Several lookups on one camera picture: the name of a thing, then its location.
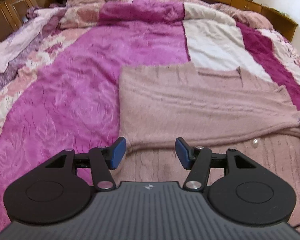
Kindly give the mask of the pink cable-knit cardigan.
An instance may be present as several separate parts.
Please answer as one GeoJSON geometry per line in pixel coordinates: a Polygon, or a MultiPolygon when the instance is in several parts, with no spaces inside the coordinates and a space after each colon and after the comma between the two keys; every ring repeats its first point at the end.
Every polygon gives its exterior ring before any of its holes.
{"type": "Polygon", "coordinates": [[[125,67],[117,86],[95,77],[73,102],[89,146],[126,138],[116,182],[184,180],[173,151],[177,137],[215,151],[236,146],[292,185],[291,222],[300,223],[300,109],[284,85],[243,68],[125,67]]]}

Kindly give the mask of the magenta pink white patchwork blanket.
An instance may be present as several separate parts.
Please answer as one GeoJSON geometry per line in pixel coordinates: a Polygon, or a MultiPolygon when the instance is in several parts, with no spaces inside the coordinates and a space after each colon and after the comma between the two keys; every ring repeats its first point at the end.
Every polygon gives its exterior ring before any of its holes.
{"type": "Polygon", "coordinates": [[[242,68],[285,86],[300,109],[300,56],[277,31],[181,2],[108,2],[83,12],[93,27],[67,12],[56,34],[26,49],[17,77],[0,91],[0,231],[10,223],[10,183],[65,148],[86,152],[117,139],[124,66],[242,68]]]}

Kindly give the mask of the wooden bedside cabinet ledge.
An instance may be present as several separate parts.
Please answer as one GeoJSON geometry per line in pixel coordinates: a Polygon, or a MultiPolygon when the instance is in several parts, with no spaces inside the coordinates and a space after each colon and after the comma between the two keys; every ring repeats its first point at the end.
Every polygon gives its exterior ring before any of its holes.
{"type": "Polygon", "coordinates": [[[281,12],[274,8],[270,8],[266,5],[261,5],[253,0],[202,0],[207,3],[223,3],[230,5],[240,10],[254,11],[265,16],[270,23],[273,25],[274,29],[284,36],[289,42],[292,42],[296,28],[298,24],[285,16],[281,12]]]}

